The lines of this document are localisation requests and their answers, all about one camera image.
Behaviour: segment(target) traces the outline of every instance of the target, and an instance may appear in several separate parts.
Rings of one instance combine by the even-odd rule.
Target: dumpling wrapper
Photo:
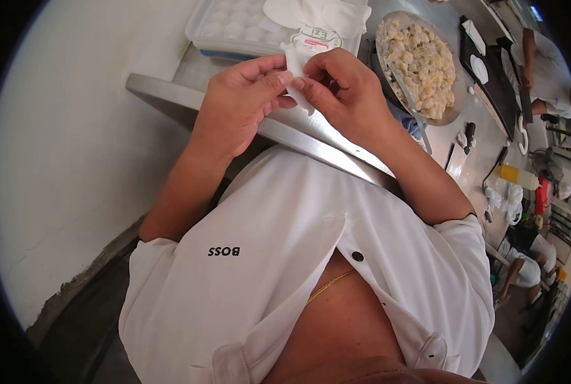
[[[322,8],[323,20],[344,39],[366,32],[366,20],[371,15],[371,7],[352,5],[339,1],[328,3]]]
[[[315,55],[315,52],[311,48],[296,43],[286,44],[282,42],[279,47],[285,52],[287,70],[294,75],[294,78],[305,77],[303,68],[307,61]],[[309,104],[302,92],[289,86],[287,87],[287,93],[297,102],[298,106],[307,111],[309,116],[315,112],[315,108]]]
[[[290,2],[287,0],[266,0],[262,11],[268,19],[286,28],[297,29],[305,25],[294,18],[290,11]]]
[[[322,28],[326,31],[333,31],[333,29],[326,24],[322,17],[322,9],[324,5],[328,3],[340,2],[341,0],[291,0],[291,6],[293,8],[294,17],[297,17],[298,12],[301,12],[306,21],[308,21],[308,26]]]
[[[290,4],[290,12],[292,16],[294,16],[294,19],[300,21],[303,25],[312,27],[311,20],[309,20],[303,12],[300,1],[301,0],[283,0],[284,3]]]

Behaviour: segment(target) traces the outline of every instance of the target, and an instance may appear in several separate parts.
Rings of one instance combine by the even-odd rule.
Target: knife handle
[[[465,154],[469,154],[469,150],[471,150],[471,142],[474,140],[475,134],[475,124],[468,123],[467,127],[465,128],[465,137],[467,138],[467,146],[464,148]]]

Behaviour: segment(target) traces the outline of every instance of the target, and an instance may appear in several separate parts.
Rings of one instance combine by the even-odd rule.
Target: stainless steel table
[[[383,16],[393,11],[413,12],[429,20],[443,31],[447,42],[458,53],[460,15],[449,3],[428,0],[369,0],[368,4],[373,11],[366,23],[369,32],[360,42],[358,57],[361,60],[366,61],[368,53],[366,40],[372,39]],[[208,80],[231,65],[231,61],[205,57],[190,45],[172,82],[131,74],[127,88],[176,118],[177,113],[180,113],[176,111],[176,107],[199,109]],[[473,85],[473,80],[468,74],[466,76],[467,87]],[[494,212],[495,220],[492,224],[481,219],[486,208],[486,197],[483,195],[481,183],[493,167],[507,138],[483,103],[476,96],[468,95],[466,107],[458,119],[445,127],[427,128],[428,140],[433,148],[432,157],[440,165],[445,166],[456,134],[463,130],[468,122],[474,122],[477,126],[475,131],[477,145],[467,157],[459,184],[484,225],[487,241],[496,248],[507,230],[507,223],[504,214],[498,211]],[[263,120],[258,133],[384,188],[393,190],[395,186],[394,179],[391,178],[393,174],[386,165],[365,149],[347,141],[317,111],[312,116],[307,116],[298,108],[275,111],[268,119]],[[525,160],[526,157],[520,154],[515,141],[510,147],[506,162],[524,167]],[[507,183],[498,179],[496,175],[491,175],[487,183],[500,194],[505,194],[507,190]]]

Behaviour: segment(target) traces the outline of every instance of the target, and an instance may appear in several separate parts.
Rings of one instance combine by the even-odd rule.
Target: black cutting board
[[[516,127],[516,120],[518,115],[520,115],[520,108],[516,102],[516,92],[512,88],[512,84],[507,79],[505,72],[503,71],[503,65],[499,61],[498,57],[495,56],[490,47],[486,48],[486,56],[482,56],[481,53],[475,47],[471,37],[465,32],[462,23],[467,20],[465,16],[461,18],[461,25],[459,30],[461,32],[461,63],[462,66],[469,72],[474,81],[480,86],[484,91],[494,110],[499,115],[499,119],[503,123],[505,131],[507,132],[509,139],[513,141],[514,130]],[[481,81],[476,77],[473,68],[471,68],[471,55],[479,57],[486,65],[486,70],[488,71],[488,82],[482,84]]]

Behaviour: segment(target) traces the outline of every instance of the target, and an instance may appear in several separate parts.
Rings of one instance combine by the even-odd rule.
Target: fingernail
[[[289,71],[283,71],[278,73],[277,77],[279,78],[279,81],[281,81],[281,84],[288,85],[290,81],[294,78],[294,74]]]
[[[305,82],[300,77],[297,77],[291,81],[291,86],[301,91],[305,88]]]

